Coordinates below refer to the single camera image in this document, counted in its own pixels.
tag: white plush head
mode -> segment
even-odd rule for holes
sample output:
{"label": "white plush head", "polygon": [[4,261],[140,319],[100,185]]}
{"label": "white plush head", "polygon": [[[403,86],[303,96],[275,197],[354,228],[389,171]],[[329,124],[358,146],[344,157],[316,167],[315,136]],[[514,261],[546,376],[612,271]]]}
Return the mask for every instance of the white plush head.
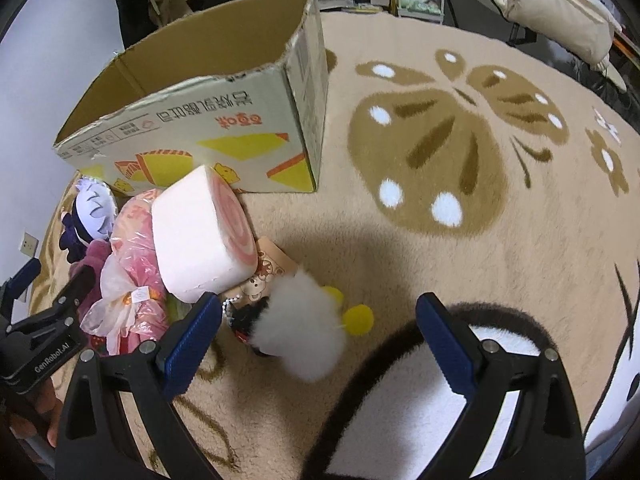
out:
{"label": "white plush head", "polygon": [[118,213],[109,187],[99,180],[84,176],[76,184],[76,211],[93,240],[109,240]]}
{"label": "white plush head", "polygon": [[269,307],[256,320],[250,344],[279,356],[286,370],[306,382],[328,375],[346,344],[346,334],[329,296],[304,270],[276,276]]}

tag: beige rug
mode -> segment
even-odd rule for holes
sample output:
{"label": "beige rug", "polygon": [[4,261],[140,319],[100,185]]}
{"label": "beige rug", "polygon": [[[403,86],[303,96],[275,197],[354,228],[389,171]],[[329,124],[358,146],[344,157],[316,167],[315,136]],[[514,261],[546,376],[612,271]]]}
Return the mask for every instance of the beige rug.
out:
{"label": "beige rug", "polygon": [[[257,236],[376,323],[316,384],[221,327],[175,401],[192,435],[225,479],[416,478],[463,406],[413,323],[432,290],[507,349],[556,346],[596,446],[640,401],[640,137],[501,42],[386,14],[322,22],[335,67],[319,190],[242,199]],[[59,230],[47,232],[33,310],[65,280]],[[60,394],[69,377],[57,375]]]}

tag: yellow graphic on box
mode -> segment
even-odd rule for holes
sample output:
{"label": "yellow graphic on box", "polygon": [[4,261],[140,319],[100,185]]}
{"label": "yellow graphic on box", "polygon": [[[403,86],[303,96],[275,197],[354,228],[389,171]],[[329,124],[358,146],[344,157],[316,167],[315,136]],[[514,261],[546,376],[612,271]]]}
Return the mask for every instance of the yellow graphic on box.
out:
{"label": "yellow graphic on box", "polygon": [[237,160],[247,160],[277,150],[286,142],[289,142],[289,134],[250,134],[200,140],[198,144]]}
{"label": "yellow graphic on box", "polygon": [[314,190],[314,183],[311,180],[304,153],[300,153],[267,171],[267,177],[298,191],[311,193]]}
{"label": "yellow graphic on box", "polygon": [[193,157],[181,150],[153,150],[137,153],[136,160],[120,160],[115,166],[128,180],[168,187],[191,173]]}
{"label": "yellow graphic on box", "polygon": [[80,168],[80,173],[85,176],[92,176],[98,180],[104,180],[104,167],[101,164],[94,164],[86,168]]}
{"label": "yellow graphic on box", "polygon": [[213,170],[219,174],[225,182],[231,186],[231,184],[235,184],[236,182],[240,182],[240,177],[234,171],[233,168],[225,166],[224,164],[220,164],[219,162],[213,167]]}
{"label": "yellow graphic on box", "polygon": [[113,184],[111,184],[115,189],[121,191],[123,193],[133,193],[135,190],[133,186],[127,182],[126,180],[122,180],[121,178],[117,179]]}

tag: cardboard box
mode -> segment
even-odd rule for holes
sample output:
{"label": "cardboard box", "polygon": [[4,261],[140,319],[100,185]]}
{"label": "cardboard box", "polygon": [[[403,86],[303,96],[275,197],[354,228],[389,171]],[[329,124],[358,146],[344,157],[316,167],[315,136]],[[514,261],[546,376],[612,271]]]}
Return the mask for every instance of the cardboard box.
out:
{"label": "cardboard box", "polygon": [[238,192],[311,192],[326,92],[318,0],[237,0],[116,56],[54,149],[129,196],[201,164]]}

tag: human hand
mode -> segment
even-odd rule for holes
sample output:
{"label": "human hand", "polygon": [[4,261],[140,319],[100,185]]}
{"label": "human hand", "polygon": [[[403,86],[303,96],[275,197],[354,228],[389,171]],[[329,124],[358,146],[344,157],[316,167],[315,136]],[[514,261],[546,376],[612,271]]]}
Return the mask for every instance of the human hand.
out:
{"label": "human hand", "polygon": [[[56,397],[56,391],[51,379],[46,380],[40,386],[37,397],[33,402],[33,407],[41,415],[50,412],[51,420],[49,421],[47,440],[53,447],[56,447],[58,442],[58,425],[60,424],[60,414],[62,413],[62,401]],[[14,430],[15,436],[18,438],[29,438],[36,434],[36,429],[33,427],[33,424],[19,415],[11,414],[9,422]]]}

